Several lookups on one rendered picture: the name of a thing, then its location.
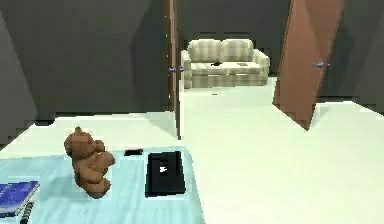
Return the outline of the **blue book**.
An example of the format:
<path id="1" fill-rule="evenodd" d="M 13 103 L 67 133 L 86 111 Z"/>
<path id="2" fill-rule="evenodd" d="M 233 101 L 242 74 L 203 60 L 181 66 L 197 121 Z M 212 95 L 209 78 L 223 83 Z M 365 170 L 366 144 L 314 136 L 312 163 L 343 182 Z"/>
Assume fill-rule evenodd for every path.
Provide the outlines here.
<path id="1" fill-rule="evenodd" d="M 0 184 L 0 218 L 17 216 L 39 186 L 38 181 Z"/>

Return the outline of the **pale blue bed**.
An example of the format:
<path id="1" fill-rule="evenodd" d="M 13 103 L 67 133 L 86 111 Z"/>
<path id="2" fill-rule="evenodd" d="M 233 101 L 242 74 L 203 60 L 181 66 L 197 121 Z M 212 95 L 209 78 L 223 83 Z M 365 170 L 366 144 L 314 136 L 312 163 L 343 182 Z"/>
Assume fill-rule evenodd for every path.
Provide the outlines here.
<path id="1" fill-rule="evenodd" d="M 146 166 L 151 153 L 179 151 L 186 192 L 145 196 Z M 0 184 L 36 180 L 28 224 L 206 224 L 196 186 L 191 154 L 183 147 L 146 148 L 141 155 L 115 151 L 106 178 L 111 188 L 100 199 L 90 198 L 74 183 L 66 155 L 0 159 Z"/>

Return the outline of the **brown teddy bear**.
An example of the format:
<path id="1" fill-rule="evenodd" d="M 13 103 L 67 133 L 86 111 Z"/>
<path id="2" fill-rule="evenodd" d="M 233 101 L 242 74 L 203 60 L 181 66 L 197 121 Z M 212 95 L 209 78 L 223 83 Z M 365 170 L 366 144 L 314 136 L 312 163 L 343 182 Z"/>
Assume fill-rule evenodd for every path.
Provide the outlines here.
<path id="1" fill-rule="evenodd" d="M 72 160 L 75 183 L 91 198 L 102 198 L 111 187 L 105 175 L 115 164 L 115 158 L 106 150 L 104 142 L 77 126 L 63 145 Z"/>

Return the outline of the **black laptop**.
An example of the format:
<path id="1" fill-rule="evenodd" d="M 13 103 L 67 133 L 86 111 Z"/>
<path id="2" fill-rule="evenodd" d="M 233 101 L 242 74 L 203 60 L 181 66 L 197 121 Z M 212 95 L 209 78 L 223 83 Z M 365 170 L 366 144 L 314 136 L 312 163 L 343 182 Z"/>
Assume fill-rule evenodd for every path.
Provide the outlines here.
<path id="1" fill-rule="evenodd" d="M 150 153 L 147 162 L 145 196 L 184 194 L 186 191 L 180 151 Z"/>

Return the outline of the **brown room door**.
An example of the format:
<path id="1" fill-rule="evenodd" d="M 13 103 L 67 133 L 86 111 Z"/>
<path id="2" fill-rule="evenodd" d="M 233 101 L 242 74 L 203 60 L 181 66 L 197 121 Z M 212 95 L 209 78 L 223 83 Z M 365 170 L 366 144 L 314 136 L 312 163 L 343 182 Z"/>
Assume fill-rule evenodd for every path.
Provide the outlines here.
<path id="1" fill-rule="evenodd" d="M 167 65 L 168 65 L 168 92 L 169 109 L 174 113 L 176 139 L 181 140 L 181 117 L 179 100 L 179 78 L 180 68 L 178 60 L 178 34 L 176 0 L 163 0 L 165 37 L 167 41 Z"/>
<path id="2" fill-rule="evenodd" d="M 345 0 L 291 0 L 273 105 L 310 128 Z"/>

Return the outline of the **beige striped sofa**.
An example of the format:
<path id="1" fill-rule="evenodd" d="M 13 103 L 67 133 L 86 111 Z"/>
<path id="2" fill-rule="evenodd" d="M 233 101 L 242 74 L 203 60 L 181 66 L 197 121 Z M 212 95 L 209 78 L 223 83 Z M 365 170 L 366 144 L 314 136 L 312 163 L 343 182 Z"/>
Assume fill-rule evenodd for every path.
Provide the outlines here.
<path id="1" fill-rule="evenodd" d="M 214 62 L 221 65 L 211 66 Z M 197 39 L 181 51 L 181 66 L 185 89 L 263 86 L 268 82 L 270 58 L 250 39 Z"/>

